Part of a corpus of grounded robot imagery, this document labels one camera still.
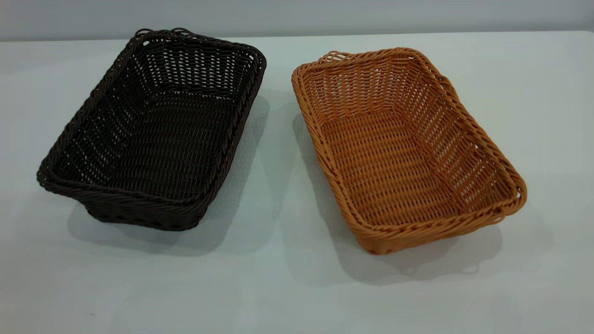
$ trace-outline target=table surface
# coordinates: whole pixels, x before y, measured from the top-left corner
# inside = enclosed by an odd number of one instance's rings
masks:
[[[268,60],[227,180],[185,232],[101,223],[39,163],[125,40],[0,43],[0,332],[559,333],[594,330],[594,33],[230,39]],[[407,46],[523,176],[498,225],[364,252],[290,75],[330,50]]]

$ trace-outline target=dark brown wicker basket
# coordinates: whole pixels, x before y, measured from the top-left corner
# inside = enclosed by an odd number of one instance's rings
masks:
[[[185,29],[140,30],[43,160],[37,180],[102,222],[195,227],[221,187],[266,59]]]

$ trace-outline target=background wall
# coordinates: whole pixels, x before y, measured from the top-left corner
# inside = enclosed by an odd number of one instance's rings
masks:
[[[594,27],[594,0],[0,0],[0,40],[178,26],[220,37],[577,30]]]

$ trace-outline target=basket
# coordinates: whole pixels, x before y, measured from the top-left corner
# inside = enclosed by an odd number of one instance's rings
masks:
[[[338,205],[373,254],[463,235],[526,202],[526,185],[420,52],[332,51],[295,95]]]
[[[181,28],[140,30],[37,180],[102,222],[195,227],[229,172],[265,67],[249,45]]]

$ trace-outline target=tan wicker basket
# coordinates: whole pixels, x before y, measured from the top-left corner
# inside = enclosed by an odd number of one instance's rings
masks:
[[[526,202],[526,184],[420,52],[332,51],[293,89],[350,230],[373,254],[467,234]]]

